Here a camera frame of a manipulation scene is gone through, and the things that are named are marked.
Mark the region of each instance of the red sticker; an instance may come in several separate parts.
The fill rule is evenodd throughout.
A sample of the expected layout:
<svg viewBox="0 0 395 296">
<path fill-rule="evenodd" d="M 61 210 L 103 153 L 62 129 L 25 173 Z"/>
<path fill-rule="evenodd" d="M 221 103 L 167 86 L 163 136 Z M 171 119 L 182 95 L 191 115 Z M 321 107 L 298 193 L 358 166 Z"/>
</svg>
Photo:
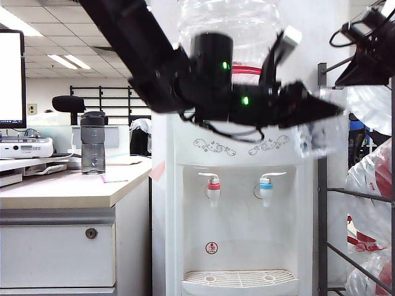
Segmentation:
<svg viewBox="0 0 395 296">
<path fill-rule="evenodd" d="M 215 243 L 215 242 L 209 242 L 209 243 L 206 245 L 206 252 L 207 252 L 208 254 L 213 255 L 213 254 L 217 253 L 217 251 L 218 251 L 218 245 L 217 245 L 217 243 Z"/>
</svg>

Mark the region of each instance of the ceiling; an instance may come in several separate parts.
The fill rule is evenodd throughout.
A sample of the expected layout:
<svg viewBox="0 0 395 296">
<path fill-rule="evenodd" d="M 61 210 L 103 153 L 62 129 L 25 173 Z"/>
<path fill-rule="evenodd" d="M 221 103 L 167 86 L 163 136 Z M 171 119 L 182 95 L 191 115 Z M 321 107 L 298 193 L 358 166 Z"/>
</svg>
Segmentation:
<svg viewBox="0 0 395 296">
<path fill-rule="evenodd" d="M 0 0 L 0 4 L 38 30 L 43 37 L 25 37 L 29 78 L 128 78 L 130 72 L 113 52 L 97 53 L 93 46 L 110 46 L 82 6 L 69 0 Z M 48 54 L 72 54 L 91 70 L 69 69 Z"/>
</svg>

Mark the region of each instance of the robotic arm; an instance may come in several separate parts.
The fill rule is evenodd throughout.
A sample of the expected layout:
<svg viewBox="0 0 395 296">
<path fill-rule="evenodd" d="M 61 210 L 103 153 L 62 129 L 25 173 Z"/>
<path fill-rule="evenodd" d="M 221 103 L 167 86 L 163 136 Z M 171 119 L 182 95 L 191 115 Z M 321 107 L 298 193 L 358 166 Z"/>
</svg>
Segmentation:
<svg viewBox="0 0 395 296">
<path fill-rule="evenodd" d="M 333 104 L 310 95 L 301 81 L 281 87 L 277 65 L 298 44 L 293 31 L 282 31 L 271 48 L 259 85 L 232 84 L 233 40 L 203 33 L 192 40 L 188 57 L 180 46 L 173 50 L 144 0 L 80 0 L 93 21 L 132 72 L 129 79 L 142 100 L 155 112 L 177 112 L 215 133 L 210 121 L 230 121 L 261 128 L 287 128 L 339 114 Z M 186 117 L 185 111 L 194 108 Z"/>
<path fill-rule="evenodd" d="M 335 85 L 387 85 L 389 78 L 395 75 L 395 23 L 391 21 L 395 14 L 395 1 L 388 1 L 386 6 L 391 4 L 392 12 L 387 17 L 371 7 L 359 21 L 345 23 L 333 34 L 330 39 L 332 46 L 357 46 L 354 58 Z M 371 32 L 363 33 L 360 24 Z M 347 37 L 350 43 L 334 44 L 333 39 L 338 33 Z"/>
</svg>

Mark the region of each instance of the water bottle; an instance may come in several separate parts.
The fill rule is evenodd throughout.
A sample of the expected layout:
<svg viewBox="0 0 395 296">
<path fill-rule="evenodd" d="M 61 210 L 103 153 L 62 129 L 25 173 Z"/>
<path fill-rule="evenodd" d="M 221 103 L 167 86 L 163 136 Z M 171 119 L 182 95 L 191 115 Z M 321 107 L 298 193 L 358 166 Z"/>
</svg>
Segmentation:
<svg viewBox="0 0 395 296">
<path fill-rule="evenodd" d="M 260 73 L 268 50 L 276 39 L 280 29 L 279 2 L 178 0 L 180 43 L 190 54 L 191 39 L 196 35 L 206 32 L 228 35 L 233 39 L 233 82 L 257 84 L 259 74 L 251 75 L 251 69 L 255 68 Z"/>
<path fill-rule="evenodd" d="M 82 115 L 80 125 L 83 174 L 101 174 L 106 171 L 104 116 L 102 111 L 90 111 Z"/>
</svg>

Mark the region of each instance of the ceiling light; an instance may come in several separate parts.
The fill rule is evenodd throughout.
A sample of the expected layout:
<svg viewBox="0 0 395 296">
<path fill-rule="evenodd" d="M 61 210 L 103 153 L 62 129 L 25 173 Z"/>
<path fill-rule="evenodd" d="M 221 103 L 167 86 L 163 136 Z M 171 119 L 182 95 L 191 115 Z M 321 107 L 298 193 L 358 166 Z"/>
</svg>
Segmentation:
<svg viewBox="0 0 395 296">
<path fill-rule="evenodd" d="M 64 57 L 66 59 L 71 60 L 76 65 L 80 66 L 82 69 L 90 69 L 91 68 L 87 64 L 85 64 L 82 60 L 76 58 L 74 55 L 69 54 L 69 55 L 64 55 Z"/>
<path fill-rule="evenodd" d="M 66 66 L 67 68 L 74 69 L 76 70 L 77 67 L 74 66 L 73 64 L 69 63 L 65 59 L 59 57 L 58 55 L 55 54 L 49 54 L 48 57 L 50 57 L 52 60 L 55 60 L 56 62 L 62 64 L 63 66 Z"/>
<path fill-rule="evenodd" d="M 42 36 L 42 34 L 29 26 L 20 18 L 16 17 L 14 14 L 10 13 L 8 10 L 0 6 L 0 23 L 4 26 L 13 29 L 20 30 L 25 36 Z"/>
</svg>

